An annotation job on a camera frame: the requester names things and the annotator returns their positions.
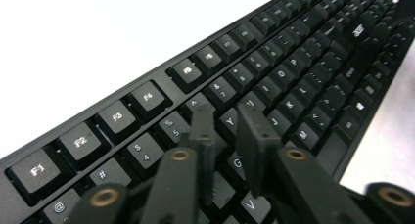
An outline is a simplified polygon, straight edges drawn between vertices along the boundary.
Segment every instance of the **black keyboard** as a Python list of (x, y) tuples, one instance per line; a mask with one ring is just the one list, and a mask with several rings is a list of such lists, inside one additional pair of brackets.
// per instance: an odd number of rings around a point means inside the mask
[(392, 0), (272, 0), (1, 160), (2, 223), (63, 223), (89, 188), (150, 181), (215, 107), (212, 205), (198, 223), (275, 223), (235, 149), (243, 103), (339, 181), (415, 35)]

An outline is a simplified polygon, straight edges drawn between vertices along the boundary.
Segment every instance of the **computer keyboard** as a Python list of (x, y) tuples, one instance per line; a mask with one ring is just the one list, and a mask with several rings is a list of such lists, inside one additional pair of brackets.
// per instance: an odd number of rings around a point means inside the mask
[(270, 1), (3, 158), (2, 222), (63, 223), (93, 186), (151, 180), (204, 104), (217, 171), (199, 223), (274, 222), (234, 151), (236, 104), (262, 110), (339, 180), (414, 37), (394, 11), (392, 0)]

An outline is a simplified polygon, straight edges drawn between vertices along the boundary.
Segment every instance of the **keyboard frame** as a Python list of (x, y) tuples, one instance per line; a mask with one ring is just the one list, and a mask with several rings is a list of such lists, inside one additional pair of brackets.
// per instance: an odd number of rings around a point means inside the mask
[[(83, 178), (87, 177), (92, 171), (96, 169), (99, 165), (103, 164), (105, 161), (107, 161), (109, 158), (113, 157), (115, 154), (118, 154), (120, 150), (124, 149), (125, 146), (127, 146), (130, 142), (132, 142), (134, 139), (142, 135), (144, 132), (151, 129), (155, 124), (157, 124), (161, 119), (169, 115), (170, 113), (176, 111), (184, 102), (186, 102), (188, 99), (190, 99), (195, 94), (201, 92), (205, 87), (207, 87), (212, 81), (214, 81), (217, 77), (221, 76), (225, 71), (227, 71), (230, 67), (237, 64), (239, 61), (241, 61), (243, 58), (245, 58), (248, 54), (256, 50), (258, 47), (260, 47), (265, 40), (267, 40), (266, 37), (264, 37), (256, 28), (252, 26), (252, 24), (249, 22), (249, 20), (258, 14), (259, 12), (263, 11), (264, 9), (270, 7), (271, 5), (275, 4), (280, 0), (271, 0), (264, 5), (258, 7), (254, 11), (246, 14), (242, 18), (232, 22), (231, 24), (225, 26), (224, 28), (217, 31), (215, 34), (209, 36), (208, 38), (202, 40), (201, 42), (195, 44), (194, 46), (190, 47), (189, 49), (183, 51), (182, 53), (178, 54), (177, 56), (171, 58), (170, 60), (166, 61), (165, 63), (159, 65), (158, 67), (155, 67), (154, 69), (148, 71), (147, 73), (143, 74), (142, 76), (136, 78), (135, 80), (131, 81), (130, 83), (126, 84), (119, 90), (115, 91), (110, 96), (106, 97), (105, 99), (99, 101), (98, 103), (94, 104), (90, 108), (84, 110), (83, 112), (80, 112), (79, 114), (75, 115), (74, 117), (70, 118), (69, 120), (65, 121), (64, 123), (58, 125), (57, 127), (53, 128), (49, 132), (43, 134), (42, 136), (38, 137), (37, 139), (33, 140), (32, 142), (28, 143), (24, 147), (14, 151), (10, 155), (2, 158), (0, 160), (0, 166), (1, 166), (1, 174), (0, 174), (0, 184), (4, 189), (0, 190), (0, 206), (4, 207), (0, 217), (3, 221), (6, 223), (9, 222), (23, 222), (30, 216), (38, 213), (41, 211), (46, 205), (48, 205), (50, 202), (55, 200), (58, 196), (63, 194), (65, 191), (72, 188), (76, 183), (78, 183)], [(317, 0), (314, 4), (312, 4), (309, 8), (312, 6), (318, 4), (321, 0)], [(295, 21), (297, 18), (299, 18), (301, 15), (303, 15), (306, 12), (306, 10), (302, 10), (299, 14), (292, 17), (289, 21), (287, 21), (284, 25), (280, 26), (278, 29), (276, 29), (274, 32), (272, 32), (267, 37), (272, 37), (281, 30), (283, 30), (288, 24)], [(240, 24), (247, 25), (251, 31), (255, 34), (255, 37), (257, 38), (258, 43), (254, 45), (250, 50), (246, 51), (242, 56), (240, 56), (238, 59), (234, 60), (230, 64), (226, 65), (221, 71), (219, 71), (214, 76), (210, 77), (208, 80), (206, 80), (203, 84), (198, 86), (196, 89), (191, 91), (188, 94), (185, 94), (182, 92), (182, 90), (170, 79), (166, 71), (170, 69), (173, 65), (181, 62), (182, 60), (190, 57), (192, 54), (194, 54), (196, 51), (204, 48), (208, 44), (212, 43), (214, 40), (219, 38), (221, 35), (230, 32), (232, 29), (236, 28)], [(170, 99), (172, 102), (172, 105), (163, 113), (159, 114), (157, 117), (153, 118), (146, 124), (144, 124), (138, 131), (127, 137), (125, 140), (123, 140), (121, 143), (116, 145), (112, 145), (113, 147), (101, 158), (94, 161), (91, 165), (89, 165), (86, 169), (79, 172), (77, 175), (75, 175), (72, 179), (70, 179), (64, 186), (60, 187), (57, 191), (53, 192), (50, 196), (45, 198), (43, 201), (39, 202), (35, 206), (29, 206), (25, 200), (22, 198), (22, 196), (19, 194), (17, 189), (13, 186), (13, 184), (10, 182), (10, 179), (6, 175), (7, 169), (15, 164), (16, 162), (20, 161), (24, 157), (27, 157), (28, 155), (34, 153), (38, 149), (45, 147), (46, 145), (55, 145), (55, 140), (62, 135), (63, 133), (71, 130), (75, 126), (77, 126), (79, 123), (87, 120), (92, 119), (94, 115), (101, 111), (102, 109), (106, 108), (110, 104), (112, 104), (114, 101), (126, 97), (128, 93), (133, 91), (134, 89), (138, 88), (142, 84), (146, 83), (147, 81), (153, 80), (158, 84), (158, 86), (161, 88), (161, 90), (164, 92), (166, 96)], [(388, 90), (388, 87), (390, 86), (392, 82), (392, 78), (388, 81), (388, 83), (385, 84), (383, 89), (381, 90), (380, 95), (375, 100), (372, 109), (369, 111), (368, 117), (362, 122), (361, 128), (359, 129), (355, 139), (351, 143), (351, 146), (349, 147), (346, 155), (342, 159), (342, 162), (338, 166), (338, 169), (335, 173), (334, 179), (336, 181), (339, 181), (342, 174), (346, 170), (346, 166), (351, 160), (352, 155), (354, 154), (358, 143), (360, 142), (361, 138), (364, 135), (364, 132), (369, 125), (373, 115), (376, 112), (377, 107), (382, 102), (381, 96), (385, 96), (386, 91)], [(20, 197), (22, 202), (16, 201), (16, 195)]]

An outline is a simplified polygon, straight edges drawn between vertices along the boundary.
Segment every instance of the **keyboard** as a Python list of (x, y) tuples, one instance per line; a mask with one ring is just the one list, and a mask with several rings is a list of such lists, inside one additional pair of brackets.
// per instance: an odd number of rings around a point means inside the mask
[(339, 180), (414, 36), (392, 0), (272, 0), (1, 160), (5, 223), (62, 223), (89, 188), (150, 181), (215, 107), (213, 204), (199, 223), (272, 223), (234, 152), (235, 106), (261, 109), (288, 147)]

